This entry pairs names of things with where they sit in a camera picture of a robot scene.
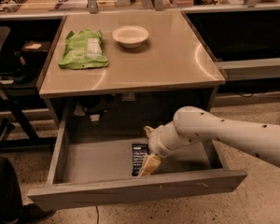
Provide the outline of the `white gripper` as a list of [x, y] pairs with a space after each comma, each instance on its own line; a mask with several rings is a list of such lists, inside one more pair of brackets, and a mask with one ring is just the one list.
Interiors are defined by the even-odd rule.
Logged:
[[161, 164], [161, 158], [166, 158], [173, 153], [175, 129], [169, 126], [159, 126], [153, 129], [145, 126], [148, 147], [151, 153], [144, 157], [139, 176], [151, 175]]

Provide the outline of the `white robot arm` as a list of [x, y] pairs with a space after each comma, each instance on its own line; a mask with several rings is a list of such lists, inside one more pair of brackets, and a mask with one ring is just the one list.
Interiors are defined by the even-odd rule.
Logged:
[[178, 149], [217, 140], [280, 168], [280, 125], [219, 118], [194, 106], [179, 108], [173, 120], [156, 129], [145, 128], [149, 154], [140, 176], [152, 175], [161, 161]]

